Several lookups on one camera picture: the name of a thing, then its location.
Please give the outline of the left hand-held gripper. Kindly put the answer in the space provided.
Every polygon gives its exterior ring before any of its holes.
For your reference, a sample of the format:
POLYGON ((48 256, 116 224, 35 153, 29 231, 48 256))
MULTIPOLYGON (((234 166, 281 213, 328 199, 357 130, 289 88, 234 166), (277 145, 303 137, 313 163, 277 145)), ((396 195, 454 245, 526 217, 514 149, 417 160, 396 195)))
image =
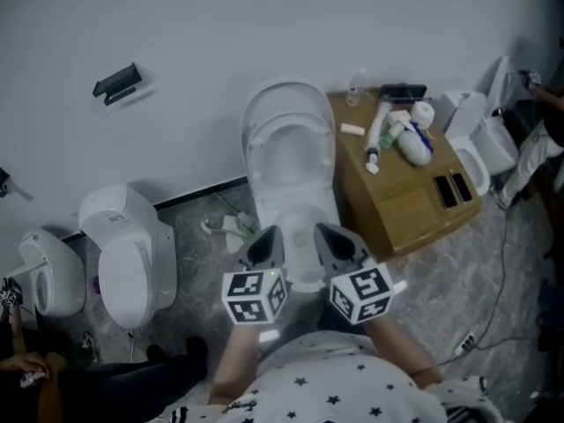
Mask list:
POLYGON ((265 269, 228 272, 223 276, 221 300, 233 324, 273 324, 289 293, 284 277, 284 239, 279 226, 265 228, 247 250, 251 263, 265 269))

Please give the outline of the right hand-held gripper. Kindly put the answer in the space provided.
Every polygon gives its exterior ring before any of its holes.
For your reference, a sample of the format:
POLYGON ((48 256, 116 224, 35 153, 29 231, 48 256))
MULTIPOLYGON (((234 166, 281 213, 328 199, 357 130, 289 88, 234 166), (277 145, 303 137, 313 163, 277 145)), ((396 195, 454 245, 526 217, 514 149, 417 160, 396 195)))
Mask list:
POLYGON ((366 243, 355 232, 317 223, 315 247, 329 280, 328 303, 350 324, 386 314, 394 298, 394 283, 385 263, 366 255, 366 243))

